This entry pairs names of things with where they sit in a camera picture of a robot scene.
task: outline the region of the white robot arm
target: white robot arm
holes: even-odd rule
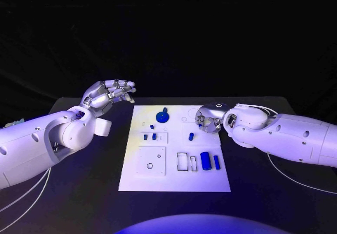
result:
[[[98,118],[112,103],[127,100],[135,84],[96,82],[82,101],[60,111],[0,129],[0,189],[26,181],[91,143],[93,134],[108,136],[111,122]]]
[[[212,103],[200,107],[196,124],[210,133],[216,133],[223,124],[227,136],[243,147],[256,147],[301,163],[337,167],[337,126],[271,110],[272,115],[269,110],[253,105],[229,107]]]

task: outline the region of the small blue part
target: small blue part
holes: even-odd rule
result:
[[[219,164],[217,155],[214,155],[214,163],[216,163],[216,170],[219,170],[220,169],[220,164]]]
[[[202,157],[202,169],[207,171],[212,169],[209,152],[200,153],[200,157]]]
[[[190,133],[189,140],[193,140],[194,133]]]
[[[163,111],[155,115],[155,120],[160,123],[165,123],[168,121],[168,114],[167,114],[167,108],[164,107]]]

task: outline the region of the table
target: table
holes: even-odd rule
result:
[[[81,98],[60,98],[55,113]],[[140,97],[135,105],[203,105],[209,102],[262,105],[294,114],[282,97]],[[114,104],[102,116],[112,121],[108,137],[95,136],[85,149],[53,168],[43,195],[26,216],[3,233],[114,233],[145,220],[178,214],[217,214],[246,218],[291,233],[334,233],[337,195],[312,190],[285,178],[266,154],[240,147],[219,132],[230,193],[118,192],[134,105]],[[301,164],[272,156],[279,169],[299,182],[337,192],[330,167]],[[40,176],[0,192],[0,207],[32,187]],[[34,201],[42,185],[0,214],[4,227]]]

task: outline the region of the black curtain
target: black curtain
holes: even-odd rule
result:
[[[272,2],[0,1],[0,126],[98,80],[135,97],[284,96],[337,123],[335,14]]]

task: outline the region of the small component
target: small component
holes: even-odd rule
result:
[[[196,157],[190,157],[191,160],[191,171],[196,172],[197,171],[197,159]]]
[[[165,123],[168,121],[168,114],[167,114],[167,108],[164,107],[163,111],[155,115],[155,120],[160,123]]]
[[[200,153],[200,157],[202,157],[202,169],[207,171],[212,169],[209,152]]]
[[[189,140],[193,140],[194,133],[190,133]]]
[[[220,169],[220,164],[219,164],[217,155],[214,155],[214,163],[216,163],[216,170],[219,170]]]
[[[187,153],[177,153],[177,170],[178,171],[189,170]]]

